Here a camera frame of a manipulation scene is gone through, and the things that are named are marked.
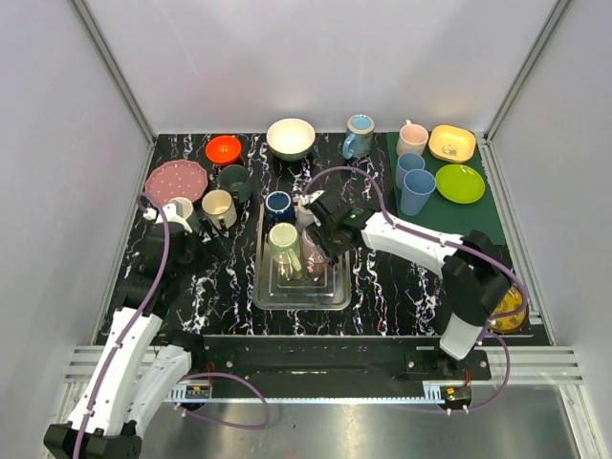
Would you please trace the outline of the grey blue mug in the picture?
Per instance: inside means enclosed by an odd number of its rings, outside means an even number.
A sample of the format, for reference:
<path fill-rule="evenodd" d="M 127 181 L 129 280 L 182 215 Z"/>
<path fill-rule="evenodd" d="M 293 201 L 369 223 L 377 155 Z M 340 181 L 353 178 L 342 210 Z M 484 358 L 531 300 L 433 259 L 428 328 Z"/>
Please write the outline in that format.
<path fill-rule="evenodd" d="M 199 220 L 189 199 L 185 197 L 173 198 L 164 205 L 163 210 L 169 223 L 179 224 L 189 233 L 200 230 Z"/>

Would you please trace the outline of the pink lilac mug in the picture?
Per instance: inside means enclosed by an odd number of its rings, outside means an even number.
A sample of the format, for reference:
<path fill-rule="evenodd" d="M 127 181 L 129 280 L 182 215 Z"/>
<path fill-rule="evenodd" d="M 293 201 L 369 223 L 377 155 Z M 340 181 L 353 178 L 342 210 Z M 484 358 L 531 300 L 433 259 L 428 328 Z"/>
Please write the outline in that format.
<path fill-rule="evenodd" d="M 319 250 L 307 229 L 304 229 L 302 232 L 301 249 L 303 261 L 308 270 L 313 270 L 314 268 L 324 265 L 333 266 L 335 264 L 334 261 L 326 258 Z"/>

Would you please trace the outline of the light green mug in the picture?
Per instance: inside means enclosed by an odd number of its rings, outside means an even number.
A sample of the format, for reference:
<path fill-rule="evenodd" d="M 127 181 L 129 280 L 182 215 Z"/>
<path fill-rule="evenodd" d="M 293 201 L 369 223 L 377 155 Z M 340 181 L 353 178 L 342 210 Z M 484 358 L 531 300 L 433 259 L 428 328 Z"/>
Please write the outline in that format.
<path fill-rule="evenodd" d="M 302 271 L 300 235 L 294 225 L 278 223 L 268 235 L 272 259 L 280 265 L 291 266 L 297 272 Z"/>

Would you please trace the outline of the cream mug black handle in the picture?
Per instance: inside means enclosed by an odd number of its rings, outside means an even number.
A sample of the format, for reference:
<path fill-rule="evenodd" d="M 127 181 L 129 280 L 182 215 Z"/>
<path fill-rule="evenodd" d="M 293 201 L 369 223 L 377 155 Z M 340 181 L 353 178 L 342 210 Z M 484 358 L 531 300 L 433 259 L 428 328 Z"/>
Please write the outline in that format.
<path fill-rule="evenodd" d="M 202 210 L 210 223 L 218 230 L 231 228 L 237 220 L 232 196 L 223 189 L 208 192 L 202 200 Z"/>

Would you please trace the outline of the navy blue mug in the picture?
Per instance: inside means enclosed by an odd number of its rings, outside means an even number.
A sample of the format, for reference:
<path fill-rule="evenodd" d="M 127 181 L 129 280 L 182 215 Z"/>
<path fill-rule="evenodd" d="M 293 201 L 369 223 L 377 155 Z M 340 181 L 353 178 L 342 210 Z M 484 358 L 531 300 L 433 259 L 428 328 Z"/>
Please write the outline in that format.
<path fill-rule="evenodd" d="M 266 214 L 274 223 L 295 222 L 295 205 L 293 198 L 285 191 L 274 191 L 268 194 L 264 201 Z"/>

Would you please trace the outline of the dark grey mug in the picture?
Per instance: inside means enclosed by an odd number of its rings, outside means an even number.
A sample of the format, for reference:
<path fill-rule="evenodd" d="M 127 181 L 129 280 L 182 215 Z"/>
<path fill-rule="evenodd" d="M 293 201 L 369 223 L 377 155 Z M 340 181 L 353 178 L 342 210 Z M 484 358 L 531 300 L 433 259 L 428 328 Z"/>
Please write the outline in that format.
<path fill-rule="evenodd" d="M 231 164 L 224 167 L 219 175 L 219 185 L 240 204 L 246 203 L 251 198 L 253 190 L 251 175 L 242 165 Z"/>

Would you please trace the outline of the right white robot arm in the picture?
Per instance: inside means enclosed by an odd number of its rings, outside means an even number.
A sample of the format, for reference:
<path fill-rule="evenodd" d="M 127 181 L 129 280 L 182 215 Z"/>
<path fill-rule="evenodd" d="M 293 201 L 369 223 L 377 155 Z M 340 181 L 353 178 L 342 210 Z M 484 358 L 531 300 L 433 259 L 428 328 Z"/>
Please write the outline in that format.
<path fill-rule="evenodd" d="M 447 234 L 403 222 L 372 207 L 354 208 L 332 191 L 306 198 L 315 222 L 307 233 L 328 261 L 367 248 L 415 263 L 443 280 L 450 317 L 434 355 L 437 373 L 455 379 L 469 366 L 468 354 L 512 282 L 480 231 Z"/>

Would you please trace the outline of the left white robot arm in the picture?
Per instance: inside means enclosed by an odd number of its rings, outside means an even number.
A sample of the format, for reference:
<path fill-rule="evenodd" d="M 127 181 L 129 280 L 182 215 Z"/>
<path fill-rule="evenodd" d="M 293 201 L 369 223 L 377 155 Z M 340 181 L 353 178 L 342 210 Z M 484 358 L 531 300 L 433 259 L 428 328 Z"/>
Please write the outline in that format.
<path fill-rule="evenodd" d="M 229 254 L 228 242 L 205 225 L 188 232 L 156 224 L 136 269 L 118 288 L 109 336 L 93 376 L 68 420 L 51 424 L 43 445 L 54 458 L 137 458 L 145 431 L 181 377 L 206 369 L 202 336 L 163 331 L 183 280 Z"/>

